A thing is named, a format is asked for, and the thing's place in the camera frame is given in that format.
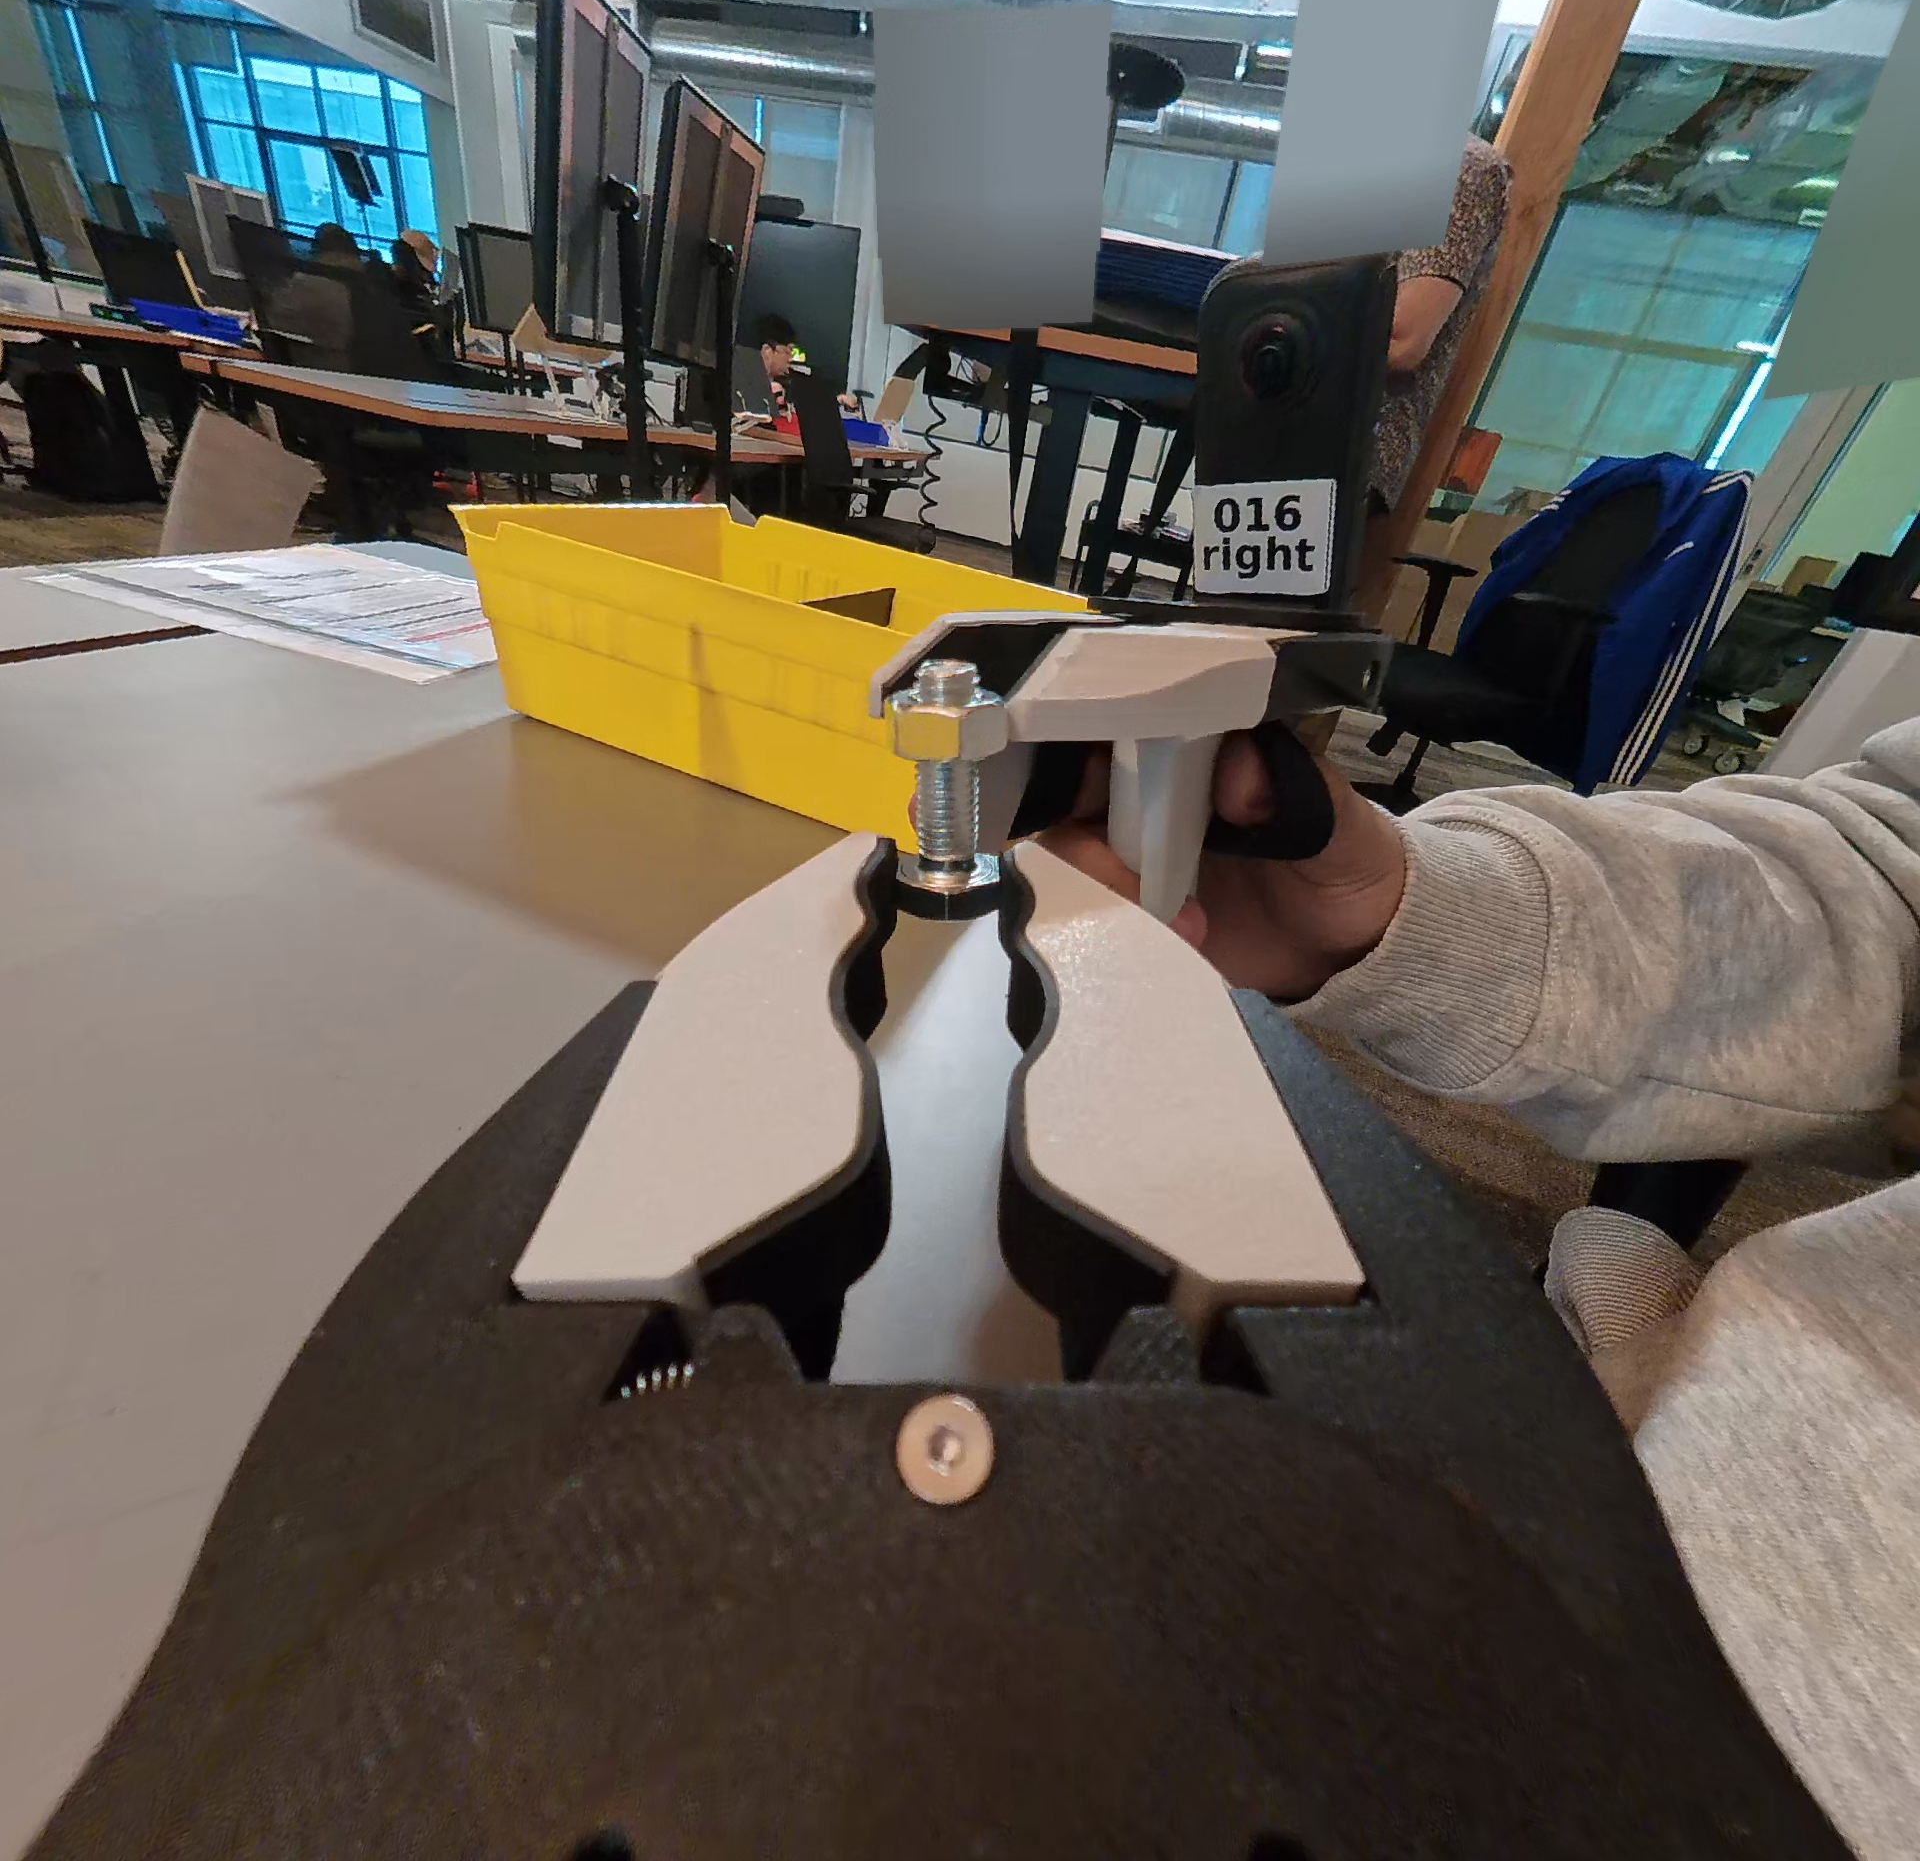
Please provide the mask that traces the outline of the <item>silver bolt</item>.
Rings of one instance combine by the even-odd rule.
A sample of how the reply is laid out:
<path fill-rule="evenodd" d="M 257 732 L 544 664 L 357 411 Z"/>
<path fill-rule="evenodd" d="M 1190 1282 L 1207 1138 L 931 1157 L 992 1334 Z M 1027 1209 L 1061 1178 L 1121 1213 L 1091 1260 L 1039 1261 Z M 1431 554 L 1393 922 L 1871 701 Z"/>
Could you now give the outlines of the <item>silver bolt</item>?
<path fill-rule="evenodd" d="M 955 659 L 921 664 L 918 678 L 904 688 L 911 690 L 945 704 L 965 701 L 973 692 L 988 694 L 977 685 L 976 669 Z M 986 761 L 911 764 L 918 848 L 900 856 L 898 880 L 924 896 L 924 908 L 973 904 L 976 895 L 998 883 L 995 856 L 981 849 L 981 771 Z"/>

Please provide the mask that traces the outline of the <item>large black monitor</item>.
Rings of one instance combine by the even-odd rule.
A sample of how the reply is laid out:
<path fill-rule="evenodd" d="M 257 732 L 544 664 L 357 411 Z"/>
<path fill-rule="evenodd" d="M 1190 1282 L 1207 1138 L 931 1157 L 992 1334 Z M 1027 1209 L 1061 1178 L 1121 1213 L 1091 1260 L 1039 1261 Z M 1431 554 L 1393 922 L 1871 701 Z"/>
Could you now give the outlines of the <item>large black monitor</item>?
<path fill-rule="evenodd" d="M 652 55 L 612 0 L 538 0 L 534 59 L 534 305 L 560 344 L 620 344 L 607 181 L 647 181 Z"/>
<path fill-rule="evenodd" d="M 733 361 L 721 290 L 734 290 L 748 264 L 765 151 L 682 76 L 663 90 L 658 155 L 647 234 L 647 352 L 715 373 Z"/>

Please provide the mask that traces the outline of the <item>black monitor stand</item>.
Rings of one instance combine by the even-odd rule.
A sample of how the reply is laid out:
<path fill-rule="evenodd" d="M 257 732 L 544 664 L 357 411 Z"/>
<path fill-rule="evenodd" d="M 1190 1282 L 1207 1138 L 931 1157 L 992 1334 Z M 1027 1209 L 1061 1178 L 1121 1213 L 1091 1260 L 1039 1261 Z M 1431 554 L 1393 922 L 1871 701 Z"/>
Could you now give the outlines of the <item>black monitor stand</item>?
<path fill-rule="evenodd" d="M 601 179 L 605 211 L 616 223 L 616 269 L 622 345 L 622 428 L 629 443 L 629 490 L 638 504 L 659 500 L 659 474 L 649 441 L 647 402 L 647 250 L 641 198 L 631 181 L 608 172 Z"/>
<path fill-rule="evenodd" d="M 733 349 L 734 349 L 734 281 L 736 250 L 731 241 L 708 240 L 708 274 L 715 293 L 715 367 L 710 373 L 708 410 L 712 426 L 712 495 L 733 514 Z"/>

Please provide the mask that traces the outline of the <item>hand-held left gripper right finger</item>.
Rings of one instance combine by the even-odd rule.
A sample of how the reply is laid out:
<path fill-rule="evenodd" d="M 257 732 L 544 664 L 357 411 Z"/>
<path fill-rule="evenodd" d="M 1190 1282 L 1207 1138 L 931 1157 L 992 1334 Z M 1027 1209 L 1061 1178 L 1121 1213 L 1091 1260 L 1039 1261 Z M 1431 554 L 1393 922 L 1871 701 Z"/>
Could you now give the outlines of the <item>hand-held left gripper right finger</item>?
<path fill-rule="evenodd" d="M 1094 1376 L 1134 1310 L 1349 1307 L 1365 1273 L 1230 988 L 1039 844 L 1002 860 L 1014 1067 L 1001 1258 Z"/>

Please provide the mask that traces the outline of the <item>person's grey sweatshirt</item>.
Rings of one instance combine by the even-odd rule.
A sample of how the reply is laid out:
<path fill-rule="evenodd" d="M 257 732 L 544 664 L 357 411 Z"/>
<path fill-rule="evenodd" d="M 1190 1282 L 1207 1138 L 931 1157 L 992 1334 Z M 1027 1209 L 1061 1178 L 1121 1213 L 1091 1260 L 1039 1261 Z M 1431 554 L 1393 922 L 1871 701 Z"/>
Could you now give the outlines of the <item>person's grey sweatshirt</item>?
<path fill-rule="evenodd" d="M 1859 1856 L 1918 1854 L 1918 1182 L 1697 1265 L 1575 1209 L 1546 1295 L 1764 1727 Z"/>

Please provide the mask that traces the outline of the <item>silver ventilation duct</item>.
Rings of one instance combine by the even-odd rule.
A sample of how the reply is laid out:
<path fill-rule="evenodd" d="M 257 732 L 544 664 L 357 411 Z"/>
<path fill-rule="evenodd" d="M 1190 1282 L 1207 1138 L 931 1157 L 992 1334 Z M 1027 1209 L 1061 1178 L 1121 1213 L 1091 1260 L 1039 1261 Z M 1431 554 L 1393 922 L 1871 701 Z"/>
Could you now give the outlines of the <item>silver ventilation duct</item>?
<path fill-rule="evenodd" d="M 1284 110 L 1290 49 L 1276 42 L 1182 39 L 1127 33 L 1118 42 L 1178 64 L 1182 93 L 1155 114 L 1120 114 L 1118 138 L 1134 147 L 1270 162 Z M 741 32 L 661 21 L 650 39 L 661 78 L 767 97 L 875 97 L 872 37 Z"/>

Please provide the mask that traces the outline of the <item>grey desk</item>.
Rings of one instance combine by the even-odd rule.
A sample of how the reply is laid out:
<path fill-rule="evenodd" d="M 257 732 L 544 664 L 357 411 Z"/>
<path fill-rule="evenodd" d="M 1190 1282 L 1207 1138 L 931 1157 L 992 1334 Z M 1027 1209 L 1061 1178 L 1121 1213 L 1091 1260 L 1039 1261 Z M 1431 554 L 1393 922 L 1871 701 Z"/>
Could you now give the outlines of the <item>grey desk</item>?
<path fill-rule="evenodd" d="M 550 1184 L 633 1023 L 522 1087 L 820 823 L 507 711 L 232 635 L 4 667 L 4 1856 L 218 1576 L 303 1653 L 595 1435 L 647 1312 L 515 1301 L 476 1222 Z"/>

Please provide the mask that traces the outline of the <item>black office chair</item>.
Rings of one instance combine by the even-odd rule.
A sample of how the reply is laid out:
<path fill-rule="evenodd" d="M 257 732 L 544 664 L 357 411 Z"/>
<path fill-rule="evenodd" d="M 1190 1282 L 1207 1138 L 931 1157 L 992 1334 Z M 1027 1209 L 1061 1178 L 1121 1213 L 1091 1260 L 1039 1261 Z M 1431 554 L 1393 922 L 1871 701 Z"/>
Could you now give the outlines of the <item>black office chair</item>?
<path fill-rule="evenodd" d="M 1367 741 L 1373 754 L 1389 754 L 1402 738 L 1414 738 L 1414 748 L 1395 780 L 1358 790 L 1407 814 L 1421 802 L 1421 764 L 1434 743 L 1495 743 L 1543 771 L 1575 765 L 1597 645 L 1617 623 L 1616 596 L 1645 558 L 1662 506 L 1659 478 L 1637 461 L 1609 492 L 1588 490 L 1583 500 L 1567 492 L 1530 521 L 1543 540 L 1495 555 L 1472 602 L 1476 626 L 1461 626 L 1447 652 L 1431 642 L 1452 587 L 1468 569 L 1415 558 L 1428 575 L 1418 635 L 1392 652 L 1378 697 L 1383 723 Z"/>
<path fill-rule="evenodd" d="M 1681 706 L 1681 758 L 1714 776 L 1764 764 L 1854 631 L 1835 615 L 1835 596 L 1826 587 L 1741 596 Z"/>

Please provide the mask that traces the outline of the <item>blue striped jacket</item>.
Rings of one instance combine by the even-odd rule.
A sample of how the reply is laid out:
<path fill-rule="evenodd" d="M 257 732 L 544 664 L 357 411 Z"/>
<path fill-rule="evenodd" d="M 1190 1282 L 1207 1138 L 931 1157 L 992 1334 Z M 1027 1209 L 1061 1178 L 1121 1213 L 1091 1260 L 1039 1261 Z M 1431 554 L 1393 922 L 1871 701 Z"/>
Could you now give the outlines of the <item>blue striped jacket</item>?
<path fill-rule="evenodd" d="M 1659 478 L 1664 506 L 1652 544 L 1616 596 L 1617 623 L 1601 631 L 1592 669 L 1587 740 L 1575 765 L 1549 772 L 1575 787 L 1631 787 L 1644 780 L 1683 692 L 1706 659 L 1741 567 L 1752 478 L 1720 474 L 1697 459 L 1652 454 L 1597 459 L 1549 504 L 1572 492 L 1609 492 L 1637 461 Z M 1494 552 L 1523 554 L 1545 538 L 1538 509 Z"/>

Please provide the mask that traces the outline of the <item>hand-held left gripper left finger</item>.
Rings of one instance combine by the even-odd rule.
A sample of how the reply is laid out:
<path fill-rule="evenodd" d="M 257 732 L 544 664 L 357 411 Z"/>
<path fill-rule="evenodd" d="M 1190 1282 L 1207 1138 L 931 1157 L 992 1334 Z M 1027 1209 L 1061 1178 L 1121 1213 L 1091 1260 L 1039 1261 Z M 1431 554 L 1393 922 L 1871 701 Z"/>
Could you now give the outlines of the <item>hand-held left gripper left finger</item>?
<path fill-rule="evenodd" d="M 898 848 L 850 836 L 721 914 L 659 974 L 534 1234 L 525 1301 L 762 1307 L 804 1379 L 891 1228 L 870 1043 Z"/>

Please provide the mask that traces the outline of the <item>blue-legged standing desk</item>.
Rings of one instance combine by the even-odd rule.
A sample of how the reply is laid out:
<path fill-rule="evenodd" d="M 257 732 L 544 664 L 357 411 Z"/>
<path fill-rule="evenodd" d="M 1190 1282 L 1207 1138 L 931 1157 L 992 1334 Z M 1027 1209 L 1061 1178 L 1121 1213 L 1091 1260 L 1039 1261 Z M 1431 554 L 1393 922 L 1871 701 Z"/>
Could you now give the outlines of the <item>blue-legged standing desk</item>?
<path fill-rule="evenodd" d="M 1132 482 L 1134 449 L 1127 446 L 1123 430 L 1130 418 L 1168 434 L 1148 521 L 1163 523 L 1188 490 L 1198 397 L 1198 355 L 1190 345 L 1073 328 L 973 332 L 921 326 L 902 334 L 909 348 L 898 374 L 921 384 L 934 407 L 985 402 L 983 388 L 960 385 L 955 367 L 963 361 L 1011 377 L 1001 428 L 1007 474 L 998 480 L 1002 495 L 995 523 L 1011 534 L 1015 578 L 1037 584 L 1057 578 L 1069 530 L 1080 521 L 1073 499 L 1096 411 L 1112 416 L 1116 446 L 1105 478 L 1121 503 Z"/>

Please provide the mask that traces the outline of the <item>small black monitor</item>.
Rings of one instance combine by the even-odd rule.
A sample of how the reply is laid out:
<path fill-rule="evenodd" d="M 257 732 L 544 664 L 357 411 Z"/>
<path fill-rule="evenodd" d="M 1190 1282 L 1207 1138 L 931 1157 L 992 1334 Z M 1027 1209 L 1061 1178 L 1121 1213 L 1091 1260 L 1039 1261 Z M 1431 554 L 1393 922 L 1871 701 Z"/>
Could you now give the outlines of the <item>small black monitor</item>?
<path fill-rule="evenodd" d="M 468 328 L 513 334 L 534 307 L 534 236 L 515 228 L 462 223 L 455 250 Z"/>

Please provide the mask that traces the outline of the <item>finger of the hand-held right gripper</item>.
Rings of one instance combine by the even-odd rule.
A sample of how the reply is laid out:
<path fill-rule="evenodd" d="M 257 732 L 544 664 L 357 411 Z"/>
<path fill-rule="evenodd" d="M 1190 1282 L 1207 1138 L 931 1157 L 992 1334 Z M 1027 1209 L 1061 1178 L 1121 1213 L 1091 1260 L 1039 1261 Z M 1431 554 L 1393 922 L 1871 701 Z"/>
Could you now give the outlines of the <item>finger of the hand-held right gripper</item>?
<path fill-rule="evenodd" d="M 889 697 L 918 678 L 921 664 L 934 659 L 970 664 L 977 672 L 977 685 L 1004 700 L 1065 634 L 1116 626 L 1118 617 L 1098 614 L 941 615 L 877 669 L 875 719 L 882 719 Z"/>
<path fill-rule="evenodd" d="M 1201 841 L 1219 743 L 1275 692 L 1278 634 L 1232 625 L 1033 626 L 1007 688 L 1004 748 L 981 771 L 981 836 L 1019 841 L 1073 808 L 1046 776 L 1066 748 L 1110 752 L 1110 841 Z"/>

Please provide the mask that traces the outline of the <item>long wooden desk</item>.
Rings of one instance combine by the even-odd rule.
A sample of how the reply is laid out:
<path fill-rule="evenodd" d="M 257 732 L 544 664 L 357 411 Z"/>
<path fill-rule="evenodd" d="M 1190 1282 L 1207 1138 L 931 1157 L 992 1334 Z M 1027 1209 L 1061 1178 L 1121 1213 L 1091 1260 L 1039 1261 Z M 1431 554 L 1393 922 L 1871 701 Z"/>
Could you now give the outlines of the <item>long wooden desk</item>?
<path fill-rule="evenodd" d="M 589 454 L 589 449 L 599 452 L 601 459 L 612 454 L 616 468 L 633 461 L 622 423 L 542 402 L 534 397 L 303 369 L 232 352 L 224 357 L 197 345 L 179 352 L 179 367 L 275 407 L 350 416 L 343 420 L 345 428 L 386 423 L 414 432 L 455 434 L 465 441 L 564 443 L 579 454 Z M 708 462 L 718 448 L 718 436 L 710 430 L 663 428 L 658 434 L 650 432 L 647 441 L 658 457 L 705 459 Z M 734 432 L 729 446 L 733 448 L 733 464 L 804 470 L 804 443 L 790 436 Z M 924 448 L 893 443 L 846 443 L 846 448 L 850 448 L 857 468 L 878 470 L 885 478 L 900 478 L 909 484 L 924 478 L 931 459 Z"/>
<path fill-rule="evenodd" d="M 11 305 L 2 305 L 2 337 L 31 344 L 66 340 L 106 361 L 171 355 L 197 363 L 194 373 L 203 373 L 203 363 L 208 361 L 265 361 L 254 345 L 150 329 L 93 315 L 40 313 Z"/>

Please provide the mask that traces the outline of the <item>silver hex nut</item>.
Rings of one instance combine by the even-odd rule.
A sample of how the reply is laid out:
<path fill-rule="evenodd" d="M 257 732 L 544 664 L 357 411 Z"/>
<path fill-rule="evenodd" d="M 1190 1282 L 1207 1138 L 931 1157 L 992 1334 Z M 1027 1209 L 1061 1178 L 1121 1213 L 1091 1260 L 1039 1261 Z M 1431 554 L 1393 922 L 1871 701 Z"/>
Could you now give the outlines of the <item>silver hex nut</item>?
<path fill-rule="evenodd" d="M 897 692 L 885 704 L 893 754 L 911 764 L 981 764 L 1011 743 L 1011 719 L 1001 697 L 973 692 L 959 704 Z"/>

